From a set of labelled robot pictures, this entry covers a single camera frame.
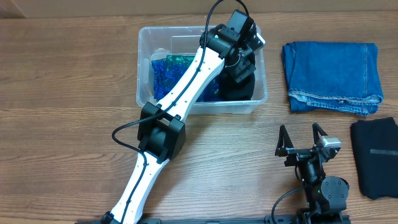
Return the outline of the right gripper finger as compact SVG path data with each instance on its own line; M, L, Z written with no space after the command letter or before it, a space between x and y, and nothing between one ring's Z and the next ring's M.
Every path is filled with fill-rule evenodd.
M276 146L277 150L292 150L294 145L289 137L289 134L284 125L280 126L279 139Z
M320 127L318 123L312 124L313 140L316 144L320 140L320 136L327 136L328 134Z

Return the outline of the small black cloth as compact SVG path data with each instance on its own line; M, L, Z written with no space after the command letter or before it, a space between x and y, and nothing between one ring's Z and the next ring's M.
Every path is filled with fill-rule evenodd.
M236 82L228 73L225 67L218 75L219 79L219 98L221 101L244 101L250 100L254 93L255 75L250 73L245 79L239 83Z

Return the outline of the large black cloth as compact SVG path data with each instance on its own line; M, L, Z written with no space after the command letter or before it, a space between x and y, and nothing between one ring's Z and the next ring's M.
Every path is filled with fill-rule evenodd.
M397 124L359 120L350 127L359 189L370 199L397 198Z

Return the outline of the blue green sequin cloth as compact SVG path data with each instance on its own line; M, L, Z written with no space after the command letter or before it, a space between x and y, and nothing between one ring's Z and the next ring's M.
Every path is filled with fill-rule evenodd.
M194 56L168 55L151 61L154 69L154 99L161 100L181 79L192 63ZM197 102L223 101L219 93L220 78L214 78L198 97Z

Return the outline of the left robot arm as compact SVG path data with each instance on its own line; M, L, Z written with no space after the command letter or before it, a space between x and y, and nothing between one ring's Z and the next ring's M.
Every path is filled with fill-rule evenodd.
M205 88L220 78L218 94L225 101L250 100L254 92L255 56L249 45L257 37L249 14L235 10L227 24L206 28L193 62L157 104L147 102L139 126L137 162L118 203L102 223L138 223L156 178L182 149L187 115Z

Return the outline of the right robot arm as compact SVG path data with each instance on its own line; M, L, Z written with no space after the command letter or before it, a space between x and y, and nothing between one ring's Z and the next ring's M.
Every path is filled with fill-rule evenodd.
M286 167L295 168L295 176L302 184L283 194L273 204L267 221L271 223L350 223L346 210L349 183L336 176L327 176L323 165L333 159L341 149L337 137L328 135L318 123L312 124L313 145L307 149L296 149L284 125L280 126L279 138L275 149L277 157L284 157ZM300 208L294 215L277 216L278 204L298 191L303 190L307 206Z

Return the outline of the folded blue denim jeans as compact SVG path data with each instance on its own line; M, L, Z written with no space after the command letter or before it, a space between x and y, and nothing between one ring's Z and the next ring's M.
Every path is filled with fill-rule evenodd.
M282 47L290 109L367 116L384 100L374 43L297 41Z

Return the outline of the clear plastic storage bin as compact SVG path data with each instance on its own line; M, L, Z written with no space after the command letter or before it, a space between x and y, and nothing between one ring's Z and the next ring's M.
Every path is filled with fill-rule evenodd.
M194 56L204 29L204 26L159 26L143 27L139 31L136 102L140 107L148 101L157 103L154 98L155 75L151 62L168 55ZM255 53L255 61L255 85L251 100L196 102L190 114L249 114L265 103L268 91L263 51Z

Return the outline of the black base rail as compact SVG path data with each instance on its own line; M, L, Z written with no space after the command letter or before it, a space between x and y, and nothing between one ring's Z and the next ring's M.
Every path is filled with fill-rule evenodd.
M280 224L293 224L293 223L305 223L299 221L295 215L277 215L275 220ZM77 222L76 224L100 224L100 220L91 222ZM222 219L188 219L188 220L161 220L158 218L145 218L138 221L138 224L271 224L271 215L267 215L264 218L222 218ZM312 223L338 223L337 221L315 221ZM343 215L343 224L350 224L351 220L349 215Z

